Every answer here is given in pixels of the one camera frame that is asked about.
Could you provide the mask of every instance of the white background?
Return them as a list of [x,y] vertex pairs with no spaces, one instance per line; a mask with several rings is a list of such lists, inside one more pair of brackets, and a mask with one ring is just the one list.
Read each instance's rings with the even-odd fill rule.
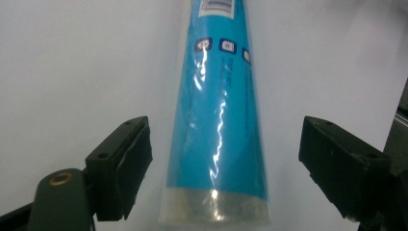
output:
[[[147,115],[154,161],[136,205],[97,230],[170,230],[156,219],[188,2],[0,2],[0,215],[31,202],[47,174],[83,168],[121,122]],[[272,220],[253,230],[357,230],[297,160],[302,120],[331,120],[383,149],[408,76],[401,3],[247,1]]]

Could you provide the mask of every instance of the blue tube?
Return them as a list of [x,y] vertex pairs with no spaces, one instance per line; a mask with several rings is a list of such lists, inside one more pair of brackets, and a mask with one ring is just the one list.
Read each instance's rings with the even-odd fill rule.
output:
[[243,0],[192,1],[168,189],[267,200],[245,24]]

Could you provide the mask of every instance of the clear plastic packaging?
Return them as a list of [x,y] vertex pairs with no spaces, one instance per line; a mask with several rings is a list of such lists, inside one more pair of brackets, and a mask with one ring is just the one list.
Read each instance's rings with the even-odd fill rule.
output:
[[159,221],[268,222],[243,0],[193,0]]

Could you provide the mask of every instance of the blue cylinder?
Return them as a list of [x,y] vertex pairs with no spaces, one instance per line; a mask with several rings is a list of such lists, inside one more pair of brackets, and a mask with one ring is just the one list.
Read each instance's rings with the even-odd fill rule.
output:
[[256,105],[243,0],[193,0],[161,220],[268,220]]

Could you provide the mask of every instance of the product label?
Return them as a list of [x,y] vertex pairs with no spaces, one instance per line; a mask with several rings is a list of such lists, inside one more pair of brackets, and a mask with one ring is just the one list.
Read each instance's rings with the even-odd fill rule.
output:
[[198,16],[218,15],[234,19],[235,0],[201,0]]

